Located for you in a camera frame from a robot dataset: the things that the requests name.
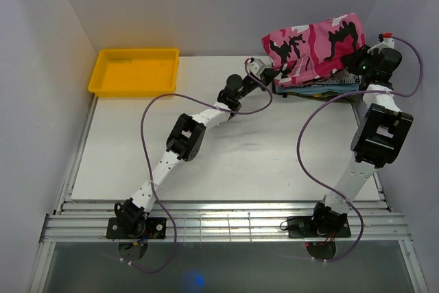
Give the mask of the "pink camouflage trousers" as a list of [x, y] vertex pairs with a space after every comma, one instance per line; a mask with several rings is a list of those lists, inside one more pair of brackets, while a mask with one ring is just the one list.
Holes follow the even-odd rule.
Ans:
[[341, 57], [366, 44], [363, 23], [355, 13], [319, 23], [286, 27], [261, 39], [277, 87], [291, 87], [325, 79], [344, 69]]

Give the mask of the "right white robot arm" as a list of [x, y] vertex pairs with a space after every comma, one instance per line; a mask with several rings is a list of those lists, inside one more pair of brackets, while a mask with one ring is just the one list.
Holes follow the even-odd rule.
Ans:
[[401, 151], [414, 120], [394, 101], [390, 78], [401, 61], [392, 40], [363, 46], [342, 57], [347, 71], [360, 78], [359, 92], [368, 110], [351, 142], [353, 155], [347, 168], [333, 190], [316, 204], [309, 220], [311, 231], [318, 236], [334, 236], [348, 226], [350, 202], [366, 181], [393, 163]]

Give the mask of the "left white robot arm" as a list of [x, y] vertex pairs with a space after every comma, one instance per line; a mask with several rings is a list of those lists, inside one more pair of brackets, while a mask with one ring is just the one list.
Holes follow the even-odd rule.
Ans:
[[152, 167], [147, 153], [144, 123], [152, 104], [161, 98], [161, 96], [155, 97], [143, 111], [140, 124], [141, 143], [147, 161], [149, 178], [127, 200], [114, 205], [115, 217], [108, 221], [107, 237], [111, 239], [152, 237], [155, 228], [149, 224], [148, 217], [155, 204], [160, 205], [171, 223], [175, 225], [171, 213], [158, 197], [158, 188], [176, 166], [181, 162], [192, 161], [198, 155], [207, 130], [230, 120], [235, 115], [252, 115], [265, 110], [267, 106], [242, 112], [240, 101], [255, 89], [260, 88], [269, 93], [269, 102], [272, 102], [270, 84], [276, 75], [277, 73], [272, 69], [262, 69], [259, 75], [247, 72], [244, 78], [237, 74], [230, 75], [214, 104], [173, 93], [173, 96], [204, 105], [207, 109], [194, 115], [183, 113], [179, 116], [166, 140], [165, 151], [160, 161], [156, 167]]

